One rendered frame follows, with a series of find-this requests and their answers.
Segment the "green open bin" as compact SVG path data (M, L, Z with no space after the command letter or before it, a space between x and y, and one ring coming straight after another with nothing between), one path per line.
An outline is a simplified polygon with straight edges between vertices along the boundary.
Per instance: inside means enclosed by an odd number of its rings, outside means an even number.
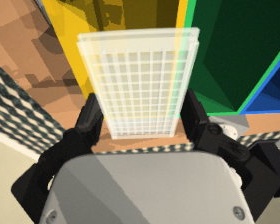
M207 116L239 115L280 60L280 0L188 0L184 27L200 28L187 89Z

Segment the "blue bin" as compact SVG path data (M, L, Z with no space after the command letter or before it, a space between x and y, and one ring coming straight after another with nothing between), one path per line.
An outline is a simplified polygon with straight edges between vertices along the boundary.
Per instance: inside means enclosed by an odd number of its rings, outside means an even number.
M239 115L265 113L280 113L280 60Z

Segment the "yellow bin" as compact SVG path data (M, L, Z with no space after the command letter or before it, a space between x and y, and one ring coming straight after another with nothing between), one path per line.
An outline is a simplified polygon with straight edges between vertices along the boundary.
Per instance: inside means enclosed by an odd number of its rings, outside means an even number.
M188 0L42 0L87 100L94 93L77 34L107 30L184 27Z

